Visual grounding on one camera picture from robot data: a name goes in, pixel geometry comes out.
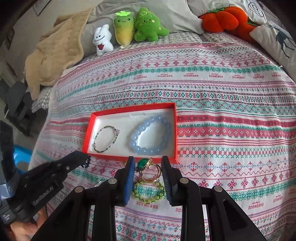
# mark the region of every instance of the blue plastic stool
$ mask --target blue plastic stool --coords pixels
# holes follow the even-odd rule
[[[14,145],[14,148],[15,151],[13,153],[13,158],[15,160],[15,166],[17,167],[17,165],[21,164],[21,162],[25,162],[25,164],[29,165],[32,156],[32,151],[18,145]],[[26,171],[22,171],[18,168],[17,170],[19,174],[26,173]]]

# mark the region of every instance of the beige fleece blanket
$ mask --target beige fleece blanket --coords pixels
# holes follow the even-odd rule
[[[39,97],[40,85],[53,86],[66,68],[83,58],[81,34],[91,10],[59,16],[27,57],[25,75],[33,100]]]

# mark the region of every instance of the blue beaded bracelet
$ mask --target blue beaded bracelet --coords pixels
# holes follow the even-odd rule
[[[159,146],[156,146],[154,148],[145,148],[140,147],[137,145],[136,140],[138,139],[139,135],[146,130],[148,126],[150,126],[151,123],[159,121],[161,122],[165,127],[165,132],[162,137],[162,142]],[[133,149],[134,153],[139,155],[148,155],[148,156],[154,156],[159,155],[164,149],[168,147],[168,141],[172,134],[172,125],[169,123],[166,119],[166,117],[162,117],[160,115],[156,115],[154,117],[150,117],[149,119],[145,120],[143,124],[139,125],[139,127],[135,130],[135,132],[131,135],[131,141],[129,143],[130,147]]]

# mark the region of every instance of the orange pumpkin plush toy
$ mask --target orange pumpkin plush toy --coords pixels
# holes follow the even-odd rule
[[[255,29],[256,25],[248,23],[248,16],[239,7],[216,9],[199,18],[203,20],[202,26],[208,32],[218,33],[225,30],[243,40],[255,42],[249,33]]]

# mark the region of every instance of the black chair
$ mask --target black chair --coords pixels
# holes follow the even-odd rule
[[[25,136],[30,136],[30,130],[34,114],[31,111],[33,100],[30,92],[26,92],[27,86],[22,82],[16,82],[6,94],[6,107],[4,112],[7,119]]]

